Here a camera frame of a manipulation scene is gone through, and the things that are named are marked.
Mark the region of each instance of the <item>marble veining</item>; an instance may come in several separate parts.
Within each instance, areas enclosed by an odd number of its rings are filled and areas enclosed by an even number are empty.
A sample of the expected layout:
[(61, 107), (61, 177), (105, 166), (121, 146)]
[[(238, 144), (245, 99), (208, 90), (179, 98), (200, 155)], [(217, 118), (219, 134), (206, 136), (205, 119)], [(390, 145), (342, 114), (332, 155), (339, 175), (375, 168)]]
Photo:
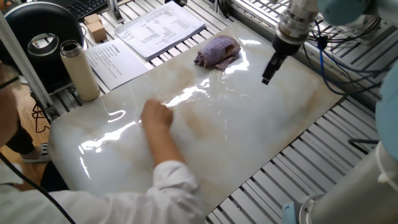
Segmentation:
[(224, 72), (193, 63), (207, 40), (53, 122), (48, 151), (72, 190), (104, 195), (152, 185), (140, 113), (157, 98), (175, 111), (172, 136), (210, 212), (340, 99), (292, 57), (262, 84), (271, 43), (238, 22), (221, 34), (242, 47)]

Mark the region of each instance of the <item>document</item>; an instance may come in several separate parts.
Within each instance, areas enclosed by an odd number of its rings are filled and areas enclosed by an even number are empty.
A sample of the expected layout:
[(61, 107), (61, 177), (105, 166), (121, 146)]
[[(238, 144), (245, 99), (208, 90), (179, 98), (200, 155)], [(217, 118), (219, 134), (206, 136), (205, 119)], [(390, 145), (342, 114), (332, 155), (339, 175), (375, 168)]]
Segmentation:
[(148, 71), (119, 39), (87, 49), (86, 57), (94, 72), (110, 90)]
[(151, 60), (205, 27), (204, 22), (170, 1), (119, 26), (115, 33), (144, 59)]

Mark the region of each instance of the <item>human hand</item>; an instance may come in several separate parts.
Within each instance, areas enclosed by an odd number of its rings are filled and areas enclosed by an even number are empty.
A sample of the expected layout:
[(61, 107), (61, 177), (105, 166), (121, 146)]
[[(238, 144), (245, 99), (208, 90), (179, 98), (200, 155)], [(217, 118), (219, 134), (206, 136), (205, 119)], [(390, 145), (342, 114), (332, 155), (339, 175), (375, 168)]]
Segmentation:
[(159, 101), (149, 99), (141, 114), (142, 125), (147, 134), (159, 130), (169, 130), (173, 122), (173, 111)]
[(12, 1), (0, 0), (0, 10), (5, 10), (10, 5), (12, 5)]

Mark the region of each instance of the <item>robot end effector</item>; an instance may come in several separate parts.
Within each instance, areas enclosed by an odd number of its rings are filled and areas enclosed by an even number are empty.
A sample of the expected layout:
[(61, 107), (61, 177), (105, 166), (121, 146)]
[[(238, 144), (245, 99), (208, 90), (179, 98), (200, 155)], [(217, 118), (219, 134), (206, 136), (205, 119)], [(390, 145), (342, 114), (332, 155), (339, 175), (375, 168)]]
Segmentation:
[(291, 0), (280, 15), (275, 28), (272, 46), (275, 54), (269, 61), (262, 77), (268, 84), (283, 61), (296, 54), (307, 40), (318, 12), (332, 25), (343, 25), (354, 21), (368, 8), (371, 0)]

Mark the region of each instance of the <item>keyboard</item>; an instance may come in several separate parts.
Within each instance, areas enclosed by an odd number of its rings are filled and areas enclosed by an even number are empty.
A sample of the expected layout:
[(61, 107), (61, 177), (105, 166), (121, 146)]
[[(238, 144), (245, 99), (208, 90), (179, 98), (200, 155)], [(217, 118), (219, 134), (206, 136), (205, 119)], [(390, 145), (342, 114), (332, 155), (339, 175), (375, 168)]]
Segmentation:
[(98, 8), (103, 7), (106, 3), (107, 0), (79, 0), (70, 4), (67, 9), (76, 16), (77, 19), (82, 19), (92, 14)]

